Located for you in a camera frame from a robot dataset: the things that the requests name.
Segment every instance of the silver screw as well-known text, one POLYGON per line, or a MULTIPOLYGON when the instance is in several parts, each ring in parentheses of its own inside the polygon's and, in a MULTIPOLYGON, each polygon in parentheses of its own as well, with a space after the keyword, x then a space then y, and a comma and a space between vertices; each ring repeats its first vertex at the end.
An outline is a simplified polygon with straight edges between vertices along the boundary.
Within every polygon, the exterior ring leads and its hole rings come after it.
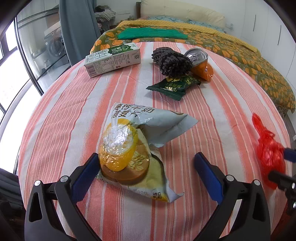
POLYGON ((260 181, 259 180, 254 180, 255 185, 260 186, 260 181))
POLYGON ((67 176, 62 176, 60 180, 61 180, 61 182, 64 183, 64 182, 68 181, 68 177, 67 176))
POLYGON ((226 176, 226 179, 227 179, 228 181, 232 182, 232 181, 234 180, 234 177, 231 176, 231 175, 227 175, 227 176, 226 176))
POLYGON ((36 182, 34 182, 34 185, 35 185, 35 186, 39 186, 40 183, 41 183, 41 181, 40 181, 40 180, 37 180, 36 182))

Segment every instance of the green and white carton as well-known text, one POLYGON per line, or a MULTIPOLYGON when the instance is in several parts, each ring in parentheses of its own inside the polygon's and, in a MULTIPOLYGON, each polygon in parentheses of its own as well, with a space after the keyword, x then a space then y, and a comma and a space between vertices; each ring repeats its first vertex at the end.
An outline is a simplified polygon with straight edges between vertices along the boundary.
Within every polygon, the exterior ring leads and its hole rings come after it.
POLYGON ((135 43, 128 43, 103 49, 85 57, 84 66, 89 77, 141 63, 140 49, 135 43))

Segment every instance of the green folded cloth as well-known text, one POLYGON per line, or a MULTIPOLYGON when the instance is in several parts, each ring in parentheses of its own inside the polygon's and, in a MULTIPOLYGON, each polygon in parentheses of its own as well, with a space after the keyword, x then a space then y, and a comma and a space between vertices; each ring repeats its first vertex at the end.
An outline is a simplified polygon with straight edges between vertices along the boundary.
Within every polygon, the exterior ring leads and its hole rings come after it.
POLYGON ((118 39, 138 39, 138 38, 170 38, 187 39, 186 34, 182 34, 175 29, 162 28, 127 28, 118 35, 118 39))

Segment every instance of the tablecloth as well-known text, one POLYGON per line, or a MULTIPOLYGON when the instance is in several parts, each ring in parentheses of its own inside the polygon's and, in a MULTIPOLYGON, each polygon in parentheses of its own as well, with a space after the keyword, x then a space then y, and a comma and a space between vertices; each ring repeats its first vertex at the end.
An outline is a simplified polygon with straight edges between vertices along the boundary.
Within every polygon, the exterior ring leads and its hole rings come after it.
MULTIPOLYGON (((173 203, 108 185, 95 179, 78 207, 94 231, 106 240, 193 240, 216 208, 193 168, 202 151, 211 164, 238 181, 261 180, 255 145, 258 134, 251 117, 255 112, 289 147, 284 122, 262 88, 237 66, 207 51, 214 69, 209 83, 193 86, 181 101, 174 101, 147 86, 164 77, 151 59, 158 47, 185 53, 192 45, 171 42, 137 43, 141 64, 89 78, 81 61, 65 72, 42 96, 24 132, 19 156, 19 180, 25 206, 35 180, 55 182, 70 175, 98 151, 102 128, 115 102, 151 106, 188 113, 199 122, 160 148, 170 187, 185 195, 173 203)), ((291 175, 292 165, 286 163, 291 175)), ((272 230, 283 212, 284 192, 263 184, 272 230)), ((239 205, 223 235, 230 231, 239 205)), ((56 204, 68 234, 72 234, 56 204)))

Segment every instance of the headboard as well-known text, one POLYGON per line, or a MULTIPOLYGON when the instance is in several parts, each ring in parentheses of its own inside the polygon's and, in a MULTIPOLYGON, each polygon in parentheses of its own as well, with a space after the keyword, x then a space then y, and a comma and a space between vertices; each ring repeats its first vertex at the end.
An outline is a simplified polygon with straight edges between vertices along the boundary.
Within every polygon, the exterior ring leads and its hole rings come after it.
POLYGON ((207 22, 225 28, 225 17, 212 9, 172 0, 142 0, 136 2, 137 18, 168 15, 183 21, 207 22))

